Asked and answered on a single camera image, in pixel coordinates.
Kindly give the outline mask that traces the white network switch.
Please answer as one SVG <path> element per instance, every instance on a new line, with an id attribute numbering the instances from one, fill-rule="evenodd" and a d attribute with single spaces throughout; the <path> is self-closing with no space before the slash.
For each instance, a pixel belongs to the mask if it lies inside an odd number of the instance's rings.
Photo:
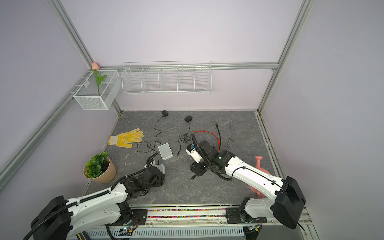
<path id="1" fill-rule="evenodd" d="M 158 146 L 158 150 L 160 153 L 160 156 L 163 160 L 168 160 L 173 157 L 173 152 L 171 150 L 171 147 L 168 143 L 162 144 Z"/>
<path id="2" fill-rule="evenodd" d="M 166 172 L 165 165 L 154 165 L 154 167 L 159 169 L 162 174 L 165 174 L 165 172 Z"/>

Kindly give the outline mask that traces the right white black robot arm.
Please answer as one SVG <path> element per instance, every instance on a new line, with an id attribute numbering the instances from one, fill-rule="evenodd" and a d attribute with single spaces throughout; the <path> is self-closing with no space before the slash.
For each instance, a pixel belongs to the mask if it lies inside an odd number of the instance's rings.
<path id="1" fill-rule="evenodd" d="M 211 171 L 225 181 L 240 180 L 264 195 L 263 199 L 243 200 L 239 207 L 243 222 L 265 217 L 274 218 L 290 229 L 299 226 L 306 199 L 294 178 L 267 174 L 229 151 L 214 149 L 207 141 L 188 145 L 186 152 L 194 159 L 190 170 L 197 177 Z"/>

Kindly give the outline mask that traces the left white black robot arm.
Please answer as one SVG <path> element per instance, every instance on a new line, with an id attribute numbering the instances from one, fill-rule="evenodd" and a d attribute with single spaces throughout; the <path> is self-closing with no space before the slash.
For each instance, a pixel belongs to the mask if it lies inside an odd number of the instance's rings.
<path id="1" fill-rule="evenodd" d="M 96 193 L 66 200 L 52 199 L 32 221 L 28 240 L 67 240 L 76 234 L 102 225 L 140 224 L 128 200 L 145 196 L 165 180 L 164 165 L 146 168 L 118 179 L 111 187 Z"/>

